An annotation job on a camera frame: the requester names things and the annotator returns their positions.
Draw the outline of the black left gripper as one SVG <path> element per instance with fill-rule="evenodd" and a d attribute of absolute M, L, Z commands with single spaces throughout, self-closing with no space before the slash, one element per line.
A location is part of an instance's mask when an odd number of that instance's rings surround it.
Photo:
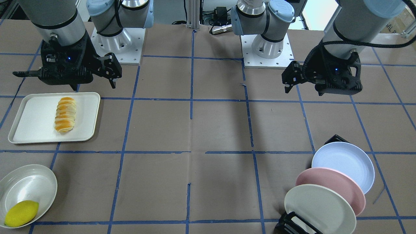
<path fill-rule="evenodd" d="M 317 46 L 307 55 L 303 66 L 291 61 L 282 73 L 282 84 L 285 93 L 293 86 L 307 82 L 315 84 L 319 96 L 325 93 L 339 95 L 355 95 L 362 91 L 360 80 L 361 63 L 355 49 L 346 59 L 330 54 L 324 46 Z"/>

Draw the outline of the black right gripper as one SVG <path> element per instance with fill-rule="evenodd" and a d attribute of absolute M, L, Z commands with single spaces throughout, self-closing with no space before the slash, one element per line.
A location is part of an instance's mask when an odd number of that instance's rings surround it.
<path fill-rule="evenodd" d="M 113 52 L 98 57 L 87 31 L 76 43 L 69 46 L 41 44 L 42 68 L 37 71 L 13 71 L 16 77 L 38 77 L 47 85 L 69 85 L 73 90 L 78 84 L 93 81 L 93 74 L 106 78 L 112 89 L 122 77 L 122 67 Z"/>

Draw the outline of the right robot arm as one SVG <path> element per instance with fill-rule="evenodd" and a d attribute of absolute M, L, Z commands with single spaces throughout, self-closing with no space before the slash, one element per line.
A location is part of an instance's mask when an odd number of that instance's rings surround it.
<path fill-rule="evenodd" d="M 37 77 L 47 85 L 89 84 L 93 75 L 104 77 L 112 88 L 122 77 L 121 53 L 133 49 L 128 29 L 151 28 L 152 0 L 88 0 L 86 8 L 95 25 L 99 55 L 74 0 L 19 0 L 19 5 L 43 37 L 42 67 L 14 71 L 16 77 Z"/>

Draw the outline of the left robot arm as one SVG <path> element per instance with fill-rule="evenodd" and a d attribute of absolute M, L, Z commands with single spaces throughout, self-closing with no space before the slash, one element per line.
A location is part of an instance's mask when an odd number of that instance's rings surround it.
<path fill-rule="evenodd" d="M 296 16 L 294 0 L 238 0 L 230 12 L 236 35 L 255 35 L 252 49 L 262 58 L 279 56 L 289 25 Z M 365 46 L 402 48 L 403 44 L 374 44 L 383 27 L 407 6 L 415 14 L 410 0 L 339 0 L 340 12 L 319 44 L 301 65 L 292 61 L 282 73 L 285 93 L 293 86 L 310 82 L 318 94 L 354 95 L 363 89 L 359 53 Z"/>

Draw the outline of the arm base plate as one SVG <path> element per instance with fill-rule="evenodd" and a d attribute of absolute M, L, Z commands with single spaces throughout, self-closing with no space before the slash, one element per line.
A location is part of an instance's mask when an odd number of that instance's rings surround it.
<path fill-rule="evenodd" d="M 279 56 L 276 58 L 262 58 L 254 52 L 252 43 L 256 35 L 241 35 L 241 50 L 245 68 L 261 68 L 261 69 L 285 69 L 290 62 L 294 61 L 294 55 L 290 45 L 288 35 L 281 42 L 282 49 L 277 50 Z"/>
<path fill-rule="evenodd" d="M 104 37 L 94 28 L 91 40 L 99 56 L 112 52 L 121 65 L 140 65 L 145 32 L 143 28 L 124 28 L 116 36 Z"/>

